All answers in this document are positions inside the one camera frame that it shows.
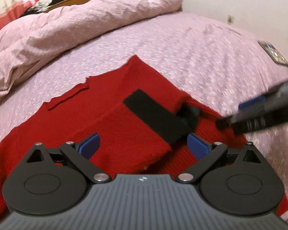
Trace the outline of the red knit sweater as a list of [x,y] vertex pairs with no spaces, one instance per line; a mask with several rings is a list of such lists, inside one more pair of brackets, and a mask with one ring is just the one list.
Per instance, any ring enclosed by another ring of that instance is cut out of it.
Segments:
[[0,142],[0,229],[288,229],[243,131],[133,56]]

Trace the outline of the pink quilted duvet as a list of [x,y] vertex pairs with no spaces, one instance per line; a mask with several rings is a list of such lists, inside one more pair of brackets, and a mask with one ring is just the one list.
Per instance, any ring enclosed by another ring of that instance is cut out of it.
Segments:
[[182,0],[90,0],[26,16],[0,31],[0,104],[63,52],[123,26],[176,12]]

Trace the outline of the pink floral bed sheet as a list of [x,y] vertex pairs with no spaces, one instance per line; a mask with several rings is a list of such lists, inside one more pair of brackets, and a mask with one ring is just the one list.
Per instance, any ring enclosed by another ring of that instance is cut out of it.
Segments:
[[140,21],[92,39],[49,63],[0,106],[0,220],[8,213],[2,186],[36,142],[57,147],[96,132],[91,162],[117,173],[177,175],[195,161],[173,147],[124,103],[149,107],[144,91],[168,111],[196,106],[196,133],[240,147],[244,137],[219,132],[215,119],[288,79],[254,36],[183,12]]

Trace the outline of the black smartphone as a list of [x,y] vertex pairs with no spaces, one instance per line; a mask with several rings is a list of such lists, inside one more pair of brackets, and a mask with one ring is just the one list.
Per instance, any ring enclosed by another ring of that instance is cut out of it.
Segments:
[[273,60],[275,64],[288,67],[288,61],[271,43],[261,40],[258,40],[257,42],[263,48],[263,50],[269,55],[269,57]]

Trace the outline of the wall power socket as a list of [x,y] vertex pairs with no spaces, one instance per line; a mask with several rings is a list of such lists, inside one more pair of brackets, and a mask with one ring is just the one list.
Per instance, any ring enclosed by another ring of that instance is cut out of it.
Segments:
[[228,18],[227,18],[227,22],[228,22],[229,25],[233,24],[234,17],[229,15]]

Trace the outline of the pile of dark clothes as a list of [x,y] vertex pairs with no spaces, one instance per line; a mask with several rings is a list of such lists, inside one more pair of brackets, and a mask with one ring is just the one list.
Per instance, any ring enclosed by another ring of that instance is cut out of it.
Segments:
[[32,7],[29,7],[28,9],[26,9],[20,15],[20,18],[27,16],[27,15],[34,15],[34,14],[40,14],[42,12],[46,12],[49,7],[54,6],[55,4],[58,4],[62,1],[65,1],[65,0],[39,0]]

